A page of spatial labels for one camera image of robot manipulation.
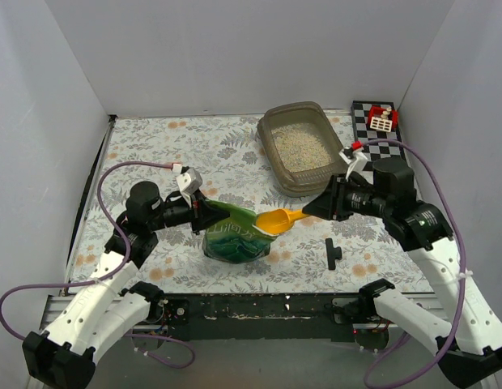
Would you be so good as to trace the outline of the yellow plastic scoop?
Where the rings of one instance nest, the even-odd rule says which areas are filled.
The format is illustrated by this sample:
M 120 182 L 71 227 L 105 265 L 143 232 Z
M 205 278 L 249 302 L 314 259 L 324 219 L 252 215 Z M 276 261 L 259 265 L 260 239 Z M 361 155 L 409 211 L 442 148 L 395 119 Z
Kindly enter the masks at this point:
M 260 214 L 255 222 L 255 226 L 264 233 L 279 235 L 289 231 L 298 220 L 303 220 L 308 214 L 301 209 L 291 211 L 286 208 L 279 208 L 270 212 Z

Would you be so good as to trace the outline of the black bag clip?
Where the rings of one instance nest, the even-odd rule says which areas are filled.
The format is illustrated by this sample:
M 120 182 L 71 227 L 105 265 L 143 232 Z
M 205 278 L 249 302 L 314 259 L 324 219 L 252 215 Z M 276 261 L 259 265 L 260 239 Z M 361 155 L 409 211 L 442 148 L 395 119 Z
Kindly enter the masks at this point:
M 330 271 L 335 271 L 337 263 L 342 260 L 342 248 L 340 246 L 335 246 L 332 238 L 326 238 L 325 252 L 328 269 Z

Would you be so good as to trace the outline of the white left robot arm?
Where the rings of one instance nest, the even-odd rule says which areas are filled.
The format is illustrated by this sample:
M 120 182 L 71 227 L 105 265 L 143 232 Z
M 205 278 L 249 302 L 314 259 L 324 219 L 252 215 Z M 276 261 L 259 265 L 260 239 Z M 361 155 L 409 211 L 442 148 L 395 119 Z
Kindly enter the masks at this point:
M 165 293 L 132 279 L 157 246 L 157 231 L 189 224 L 194 233 L 227 219 L 230 213 L 200 190 L 174 191 L 162 198 L 153 182 L 130 189 L 117 229 L 91 275 L 67 307 L 43 331 L 22 344 L 28 373 L 52 388 L 85 388 L 98 361 L 133 326 L 164 316 Z

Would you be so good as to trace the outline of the green cat litter bag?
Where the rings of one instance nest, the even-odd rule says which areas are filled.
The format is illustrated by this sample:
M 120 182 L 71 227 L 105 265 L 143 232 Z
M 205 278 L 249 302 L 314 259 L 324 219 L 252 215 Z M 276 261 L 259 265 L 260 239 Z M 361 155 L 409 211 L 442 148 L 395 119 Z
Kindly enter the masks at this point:
M 202 250 L 206 257 L 241 264 L 253 262 L 270 253 L 270 246 L 278 236 L 265 233 L 255 225 L 257 213 L 230 203 L 214 200 L 208 203 L 228 212 L 229 217 L 205 231 Z

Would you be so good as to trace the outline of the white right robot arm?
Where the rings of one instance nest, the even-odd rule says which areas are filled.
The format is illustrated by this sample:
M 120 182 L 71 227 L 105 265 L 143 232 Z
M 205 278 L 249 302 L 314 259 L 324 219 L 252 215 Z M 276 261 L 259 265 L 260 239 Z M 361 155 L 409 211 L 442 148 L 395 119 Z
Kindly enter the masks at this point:
M 414 171 L 400 158 L 372 165 L 373 181 L 359 173 L 331 177 L 304 213 L 344 221 L 374 216 L 418 266 L 447 318 L 403 296 L 386 279 L 366 284 L 352 306 L 368 322 L 386 318 L 438 356 L 443 375 L 468 388 L 502 369 L 502 322 L 465 267 L 457 234 L 439 208 L 417 198 Z

